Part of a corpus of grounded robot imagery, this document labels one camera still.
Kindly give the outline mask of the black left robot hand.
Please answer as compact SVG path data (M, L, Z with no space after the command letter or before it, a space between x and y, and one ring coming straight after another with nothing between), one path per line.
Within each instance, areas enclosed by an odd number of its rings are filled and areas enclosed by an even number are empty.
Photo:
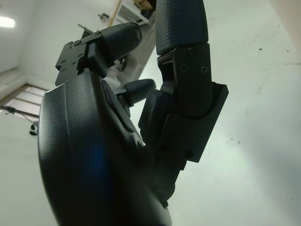
M65 44L39 117L40 170L61 226L170 226L168 199L188 161L199 162L229 93L212 81L201 0L158 0L162 86L111 89L115 61L142 41L124 23Z

